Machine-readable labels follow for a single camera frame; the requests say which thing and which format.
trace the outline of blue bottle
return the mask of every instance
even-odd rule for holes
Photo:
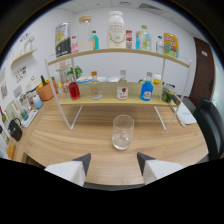
[[[93,50],[99,49],[99,39],[98,36],[96,35],[96,31],[93,31]]]
[[[153,91],[153,85],[151,83],[152,81],[152,73],[147,72],[147,78],[144,84],[142,84],[142,90],[140,98],[144,101],[151,100],[152,91]]]

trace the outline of ceiling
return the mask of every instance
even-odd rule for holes
[[[176,23],[192,36],[206,41],[204,36],[194,25],[171,8],[152,0],[73,0],[58,6],[57,8],[80,13],[90,9],[107,7],[125,7],[155,13]]]

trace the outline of orange pot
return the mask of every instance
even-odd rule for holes
[[[43,86],[41,88],[37,88],[37,92],[42,101],[50,100],[54,96],[50,83],[48,83],[46,86]]]

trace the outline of floor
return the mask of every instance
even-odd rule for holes
[[[183,98],[183,103],[186,105],[186,107],[190,110],[190,112],[193,114],[195,110],[195,105],[189,100],[188,97]],[[128,189],[134,189],[134,188],[141,188],[144,187],[144,184],[139,185],[130,185],[130,186],[111,186],[111,185],[99,185],[99,184],[92,184],[92,183],[84,183],[84,188],[89,189],[95,189],[95,190],[105,190],[105,191],[118,191],[118,190],[128,190]]]

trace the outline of red bottle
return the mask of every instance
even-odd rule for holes
[[[80,98],[79,86],[78,86],[77,82],[75,81],[73,74],[69,75],[68,88],[69,88],[69,92],[70,92],[70,96],[71,96],[72,100],[76,100],[76,99]]]

